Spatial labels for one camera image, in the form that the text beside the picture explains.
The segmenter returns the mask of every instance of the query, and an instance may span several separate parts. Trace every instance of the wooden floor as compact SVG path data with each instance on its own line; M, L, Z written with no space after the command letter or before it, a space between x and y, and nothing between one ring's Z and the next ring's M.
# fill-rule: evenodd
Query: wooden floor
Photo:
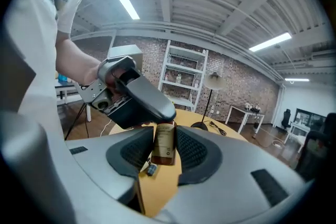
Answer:
M82 101L78 101L58 106L58 114L61 119L64 136L67 134L70 126L74 122L82 104ZM105 114L100 113L95 109L91 109L91 118L92 121L87 122L89 137L100 136L101 131L104 129L104 126L109 123L110 119ZM85 121L86 114L84 110L81 117L77 120L75 127L72 129L68 140L87 138ZM114 122L111 122L105 128L102 135L108 135L113 126ZM228 126L233 130L238 131L240 123L228 123ZM252 137L254 134L253 125L246 124L240 134L250 143L259 146L269 154L284 162L286 165L295 168L299 158L299 154L297 153L300 147L299 144L294 141L288 141L286 146L282 146L282 148L277 148L272 144L273 140L285 140L286 136L283 132L280 132L278 129L266 124L261 126L256 138L254 139Z

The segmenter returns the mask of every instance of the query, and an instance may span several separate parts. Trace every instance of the sleeve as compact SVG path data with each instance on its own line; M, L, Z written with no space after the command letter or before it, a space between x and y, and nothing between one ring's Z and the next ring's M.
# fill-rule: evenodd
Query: sleeve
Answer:
M71 33L73 19L81 0L69 0L64 9L58 14L57 30Z

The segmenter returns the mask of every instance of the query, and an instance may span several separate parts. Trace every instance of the white t-shirt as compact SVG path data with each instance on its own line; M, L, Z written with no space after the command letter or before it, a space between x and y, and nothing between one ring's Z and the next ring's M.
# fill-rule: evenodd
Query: white t-shirt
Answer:
M19 113L62 135L55 91L57 31L70 33L81 0L13 0L5 27L36 76Z

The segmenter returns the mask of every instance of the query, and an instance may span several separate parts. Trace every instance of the white wall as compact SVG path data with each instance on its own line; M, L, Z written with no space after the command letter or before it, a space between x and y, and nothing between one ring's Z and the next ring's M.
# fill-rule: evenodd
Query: white wall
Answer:
M327 116L330 112L336 112L336 88L287 87L276 119L278 127L282 127L286 109L290 109L290 121L294 120L296 109Z

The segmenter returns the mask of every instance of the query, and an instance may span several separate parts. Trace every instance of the black rubber pad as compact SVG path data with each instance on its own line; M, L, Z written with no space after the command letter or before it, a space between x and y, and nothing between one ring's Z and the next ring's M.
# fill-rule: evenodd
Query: black rubber pad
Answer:
M81 152L83 152L83 151L87 151L88 149L86 148L86 147L84 147L84 146L80 146L80 147L75 147L75 148L72 148L72 149L70 149L70 153L72 154L72 155L75 155L75 154L77 154L77 153L81 153Z
M277 205L288 197L287 192L265 169L251 172L271 206Z

